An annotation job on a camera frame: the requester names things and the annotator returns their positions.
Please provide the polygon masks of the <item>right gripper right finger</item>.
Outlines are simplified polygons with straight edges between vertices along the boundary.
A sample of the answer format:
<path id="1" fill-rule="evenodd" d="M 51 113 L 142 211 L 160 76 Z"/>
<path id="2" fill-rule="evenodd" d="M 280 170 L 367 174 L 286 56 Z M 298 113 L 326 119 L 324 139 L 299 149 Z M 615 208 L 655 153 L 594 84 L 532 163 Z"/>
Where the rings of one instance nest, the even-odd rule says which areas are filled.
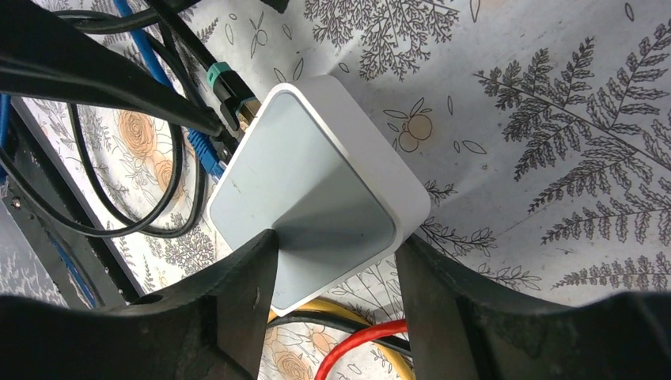
<path id="1" fill-rule="evenodd" d="M 419 379 L 667 379 L 670 295 L 582 307 L 511 290 L 412 236 L 396 251 Z"/>

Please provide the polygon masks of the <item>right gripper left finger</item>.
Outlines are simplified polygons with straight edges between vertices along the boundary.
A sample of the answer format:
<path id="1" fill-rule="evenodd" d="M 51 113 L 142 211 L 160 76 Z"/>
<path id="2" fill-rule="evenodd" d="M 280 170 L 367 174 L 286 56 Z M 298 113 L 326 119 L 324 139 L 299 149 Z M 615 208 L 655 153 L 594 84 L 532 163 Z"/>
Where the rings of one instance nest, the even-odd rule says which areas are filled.
<path id="1" fill-rule="evenodd" d="M 127 306 L 69 310 L 1 299 L 4 379 L 255 379 L 279 240 L 264 230 L 225 259 Z"/>

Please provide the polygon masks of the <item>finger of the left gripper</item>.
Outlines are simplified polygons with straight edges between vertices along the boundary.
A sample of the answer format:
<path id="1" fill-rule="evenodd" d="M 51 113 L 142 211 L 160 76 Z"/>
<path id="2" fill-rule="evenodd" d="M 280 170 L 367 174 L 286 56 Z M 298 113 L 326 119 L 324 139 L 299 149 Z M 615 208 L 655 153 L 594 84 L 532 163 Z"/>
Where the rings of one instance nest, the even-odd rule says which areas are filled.
<path id="1" fill-rule="evenodd" d="M 219 136 L 218 116 L 31 1 L 1 3 L 1 91 L 142 112 Z"/>

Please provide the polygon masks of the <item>white network switch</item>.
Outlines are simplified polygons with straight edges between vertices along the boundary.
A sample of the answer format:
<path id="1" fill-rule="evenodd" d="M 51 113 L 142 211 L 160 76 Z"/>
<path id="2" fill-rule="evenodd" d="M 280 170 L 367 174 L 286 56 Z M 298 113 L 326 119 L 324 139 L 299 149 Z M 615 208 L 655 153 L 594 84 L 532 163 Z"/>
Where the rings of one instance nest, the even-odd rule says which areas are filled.
<path id="1" fill-rule="evenodd" d="M 231 249 L 277 233 L 279 316 L 393 254 L 429 213 L 422 182 L 331 75 L 270 91 L 207 204 Z"/>

